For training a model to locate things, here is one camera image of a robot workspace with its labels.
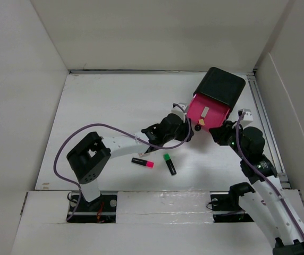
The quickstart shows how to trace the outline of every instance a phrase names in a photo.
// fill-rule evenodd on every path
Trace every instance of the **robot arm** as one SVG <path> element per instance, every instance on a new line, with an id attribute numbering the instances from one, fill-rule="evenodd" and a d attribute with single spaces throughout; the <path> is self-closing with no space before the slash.
<path id="1" fill-rule="evenodd" d="M 247 117 L 244 123 L 249 123 L 248 110 L 240 110 L 239 114 Z M 236 122 L 226 121 L 223 126 L 210 129 L 210 133 L 216 143 L 230 146 L 241 157 L 241 169 L 251 183 L 231 186 L 231 203 L 239 205 L 251 216 L 267 237 L 273 254 L 304 254 L 304 223 L 283 194 L 276 169 L 263 154 L 265 140 L 262 131 L 255 127 L 239 129 Z"/>
<path id="2" fill-rule="evenodd" d="M 96 179 L 110 158 L 149 153 L 174 139 L 190 141 L 193 131 L 191 123 L 188 123 L 189 119 L 185 117 L 186 110 L 186 104 L 174 105 L 171 113 L 160 123 L 135 133 L 135 139 L 128 136 L 101 137 L 97 132 L 88 133 L 67 154 L 67 160 L 81 185 L 84 199 L 92 203 L 100 197 Z"/>

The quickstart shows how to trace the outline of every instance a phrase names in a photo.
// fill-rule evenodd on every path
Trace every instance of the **screw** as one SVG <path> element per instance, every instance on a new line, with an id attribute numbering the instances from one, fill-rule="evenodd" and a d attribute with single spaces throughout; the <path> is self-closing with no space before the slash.
<path id="1" fill-rule="evenodd" d="M 110 202 L 109 202 L 109 205 L 111 207 L 116 207 L 116 200 L 115 199 L 112 199 Z"/>
<path id="2" fill-rule="evenodd" d="M 75 207 L 77 205 L 77 201 L 74 200 L 74 199 L 72 201 L 70 201 L 69 204 L 70 204 L 71 207 Z"/>
<path id="3" fill-rule="evenodd" d="M 218 206 L 218 199 L 216 199 L 216 198 L 212 199 L 212 200 L 211 200 L 211 204 L 212 204 L 213 206 Z"/>
<path id="4" fill-rule="evenodd" d="M 200 125 L 195 125 L 195 130 L 196 131 L 200 131 L 201 130 L 201 126 Z"/>

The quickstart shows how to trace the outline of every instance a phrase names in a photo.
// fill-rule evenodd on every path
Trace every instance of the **white table surface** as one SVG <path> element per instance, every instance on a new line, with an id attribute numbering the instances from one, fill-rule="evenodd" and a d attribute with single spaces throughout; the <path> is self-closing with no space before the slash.
<path id="1" fill-rule="evenodd" d="M 75 130 L 90 123 L 105 123 L 134 133 L 159 123 L 172 108 L 172 103 L 189 103 L 205 73 L 180 72 L 158 74 L 81 74 L 69 75 L 61 96 L 52 132 L 43 158 L 36 190 L 75 190 L 53 173 L 53 161 L 63 141 Z M 237 110 L 251 109 L 253 126 L 263 130 L 261 120 L 247 81 L 230 115 L 237 120 Z M 101 136 L 120 135 L 103 127 L 83 131 L 73 138 L 62 152 L 58 171 L 76 180 L 66 160 L 66 154 L 88 133 Z M 240 169 L 240 159 L 229 147 L 220 147 L 212 136 L 195 132 L 189 143 L 167 151 L 177 175 L 171 176 L 163 160 L 164 150 L 146 157 L 155 162 L 153 169 L 131 163 L 137 155 L 109 160 L 98 178 L 103 191 L 180 191 L 228 190 L 232 184 L 246 181 Z M 270 158 L 266 144 L 265 155 Z"/>
<path id="2" fill-rule="evenodd" d="M 204 192 L 120 192 L 115 224 L 66 223 L 67 193 L 29 192 L 11 255 L 272 254 L 255 223 L 212 223 Z M 304 222 L 298 192 L 285 195 Z"/>

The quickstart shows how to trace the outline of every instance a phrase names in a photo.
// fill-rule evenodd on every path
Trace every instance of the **cable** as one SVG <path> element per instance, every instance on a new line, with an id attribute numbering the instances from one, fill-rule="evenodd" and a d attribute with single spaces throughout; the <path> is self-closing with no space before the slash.
<path id="1" fill-rule="evenodd" d="M 76 181 L 73 181 L 73 180 L 71 180 L 71 179 L 68 179 L 68 178 L 66 178 L 66 177 L 64 177 L 64 176 L 62 176 L 62 175 L 60 175 L 60 174 L 57 172 L 57 160 L 58 160 L 58 158 L 60 157 L 61 152 L 62 152 L 62 150 L 65 148 L 65 146 L 67 145 L 67 143 L 68 143 L 74 136 L 76 136 L 78 133 L 80 133 L 81 131 L 83 131 L 83 130 L 85 130 L 85 129 L 93 128 L 93 127 L 95 127 L 95 126 L 103 126 L 103 127 L 105 127 L 105 128 L 112 129 L 112 130 L 114 130 L 114 131 L 117 131 L 117 132 L 119 132 L 119 133 L 122 133 L 122 134 L 124 134 L 124 135 L 126 135 L 126 136 L 128 136 L 128 137 L 130 137 L 130 138 L 132 138 L 132 139 L 138 140 L 139 142 L 141 142 L 141 143 L 143 143 L 143 144 L 145 144 L 145 145 L 149 145 L 150 147 L 153 147 L 153 148 L 156 148 L 156 149 L 159 149 L 159 150 L 171 150 L 171 149 L 175 149 L 175 148 L 179 147 L 180 145 L 184 144 L 184 143 L 188 140 L 188 138 L 190 137 L 190 134 L 191 134 L 191 123 L 190 123 L 190 119 L 189 119 L 188 115 L 186 114 L 186 112 L 184 111 L 184 109 L 183 109 L 180 105 L 178 105 L 178 104 L 173 104 L 173 105 L 176 106 L 176 107 L 178 107 L 178 108 L 185 114 L 185 117 L 186 117 L 186 120 L 187 120 L 188 126 L 189 126 L 189 132 L 188 132 L 188 135 L 186 136 L 186 138 L 185 138 L 182 142 L 180 142 L 180 143 L 178 143 L 178 144 L 176 144 L 176 145 L 174 145 L 174 146 L 171 146 L 171 147 L 161 147 L 161 146 L 157 146 L 157 145 L 154 145 L 154 144 L 149 143 L 149 142 L 147 142 L 147 141 L 144 141 L 143 139 L 140 139 L 140 138 L 136 137 L 136 136 L 133 135 L 133 134 L 129 134 L 129 133 L 127 133 L 127 132 L 125 132 L 125 131 L 123 131 L 123 130 L 121 130 L 121 129 L 117 129 L 116 127 L 113 127 L 113 126 L 110 126 L 110 125 L 107 125 L 107 124 L 103 124 L 103 123 L 94 123 L 94 124 L 89 124 L 89 125 L 83 126 L 83 127 L 81 127 L 80 129 L 76 130 L 74 133 L 72 133 L 72 134 L 71 134 L 71 135 L 62 143 L 62 145 L 61 145 L 61 147 L 59 148 L 59 150 L 57 151 L 57 154 L 56 154 L 55 159 L 54 159 L 54 163 L 53 163 L 53 171 L 54 171 L 54 174 L 55 174 L 57 177 L 59 177 L 60 179 L 66 181 L 66 182 L 70 182 L 70 183 L 75 184 L 75 185 L 78 187 L 79 192 L 80 192 L 80 195 L 79 195 L 78 200 L 77 200 L 77 204 L 76 204 L 76 206 L 74 207 L 73 212 L 72 212 L 72 213 L 70 214 L 70 216 L 66 219 L 66 221 L 70 220 L 70 219 L 73 217 L 74 213 L 75 213 L 76 210 L 77 210 L 77 207 L 79 206 L 79 203 L 80 203 L 80 201 L 81 201 L 81 195 L 82 195 L 82 190 L 81 190 L 81 186 L 80 186 L 79 183 L 77 183 Z"/>
<path id="2" fill-rule="evenodd" d="M 69 197 L 70 194 L 72 194 L 72 191 L 70 191 L 70 192 L 67 194 L 67 199 L 68 199 L 69 202 L 74 202 L 74 201 Z"/>
<path id="3" fill-rule="evenodd" d="M 103 210 L 104 210 L 104 206 L 105 206 L 105 202 L 101 202 L 101 205 L 100 205 L 100 209 L 98 210 L 98 213 L 97 213 L 97 223 L 99 223 L 100 221 L 100 218 L 101 218 L 101 214 L 103 213 Z"/>
<path id="4" fill-rule="evenodd" d="M 238 210 L 238 211 L 232 211 L 232 212 L 228 212 L 227 214 L 219 214 L 219 216 L 231 216 L 231 215 L 235 215 L 235 214 L 239 214 L 239 213 L 245 213 L 244 210 Z"/>
<path id="5" fill-rule="evenodd" d="M 209 207 L 208 207 L 209 205 L 211 205 L 211 207 L 212 207 L 212 203 L 210 202 L 210 203 L 208 203 L 208 204 L 206 205 L 206 208 L 209 209 L 209 210 L 211 210 L 211 211 L 213 211 L 212 208 L 209 208 Z"/>
<path id="6" fill-rule="evenodd" d="M 274 192 L 276 193 L 276 195 L 280 198 L 280 201 L 284 207 L 284 209 L 286 210 L 286 212 L 288 213 L 290 219 L 294 222 L 294 225 L 296 227 L 296 229 L 298 230 L 298 232 L 300 233 L 302 239 L 304 240 L 304 232 L 301 229 L 300 225 L 298 224 L 298 222 L 296 221 L 294 215 L 292 214 L 290 208 L 288 207 L 288 205 L 286 204 L 285 200 L 283 199 L 280 191 L 276 188 L 276 186 L 264 175 L 262 174 L 257 168 L 255 168 L 245 157 L 242 149 L 241 149 L 241 144 L 239 141 L 239 126 L 240 126 L 240 122 L 243 119 L 245 113 L 242 113 L 241 116 L 238 118 L 237 124 L 236 124 L 236 143 L 237 143 L 237 148 L 238 148 L 238 152 L 242 157 L 242 160 L 244 160 L 245 163 L 247 163 L 247 165 L 259 176 L 261 177 L 264 181 L 266 181 L 266 183 L 269 184 L 269 186 L 274 190 Z"/>

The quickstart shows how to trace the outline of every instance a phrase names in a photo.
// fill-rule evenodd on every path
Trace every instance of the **black lid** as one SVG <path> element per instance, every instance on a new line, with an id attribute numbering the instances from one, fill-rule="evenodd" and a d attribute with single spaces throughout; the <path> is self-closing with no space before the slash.
<path id="1" fill-rule="evenodd" d="M 246 84 L 243 78 L 211 67 L 193 93 L 203 94 L 229 106 L 232 111 Z"/>

